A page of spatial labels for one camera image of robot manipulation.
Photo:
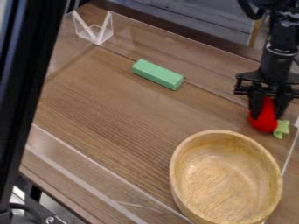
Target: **wooden bowl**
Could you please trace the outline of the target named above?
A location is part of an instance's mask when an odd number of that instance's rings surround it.
[[[226,130],[188,137],[172,155],[172,196],[194,223],[263,223],[282,198],[283,179],[267,149]]]

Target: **black metal frame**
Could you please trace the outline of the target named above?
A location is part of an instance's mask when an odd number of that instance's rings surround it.
[[[56,42],[64,0],[11,0],[0,38],[0,223],[12,222],[10,198]]]

